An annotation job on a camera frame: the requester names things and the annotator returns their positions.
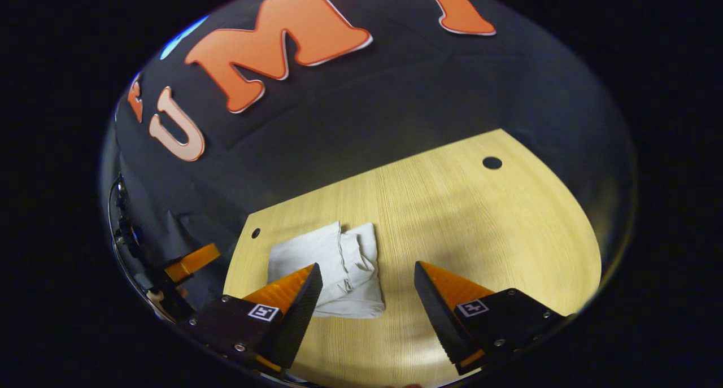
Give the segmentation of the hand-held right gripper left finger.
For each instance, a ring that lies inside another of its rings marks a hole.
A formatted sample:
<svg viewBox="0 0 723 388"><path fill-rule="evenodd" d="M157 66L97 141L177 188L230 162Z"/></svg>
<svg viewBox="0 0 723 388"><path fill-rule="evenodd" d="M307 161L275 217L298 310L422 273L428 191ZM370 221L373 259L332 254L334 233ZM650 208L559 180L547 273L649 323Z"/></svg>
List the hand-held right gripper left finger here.
<svg viewBox="0 0 723 388"><path fill-rule="evenodd" d="M189 339L249 372L285 374L293 365L323 288L317 263L243 298L223 295L181 319Z"/></svg>

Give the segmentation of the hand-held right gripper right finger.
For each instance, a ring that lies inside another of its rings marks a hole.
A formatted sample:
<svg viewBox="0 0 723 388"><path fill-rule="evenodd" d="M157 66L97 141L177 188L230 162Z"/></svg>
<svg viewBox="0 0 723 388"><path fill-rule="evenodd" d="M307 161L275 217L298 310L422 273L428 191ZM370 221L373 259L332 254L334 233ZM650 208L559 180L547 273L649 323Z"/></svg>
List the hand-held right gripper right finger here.
<svg viewBox="0 0 723 388"><path fill-rule="evenodd" d="M415 264L414 287L461 376L509 363L568 323L568 316L517 288L494 292L425 261Z"/></svg>

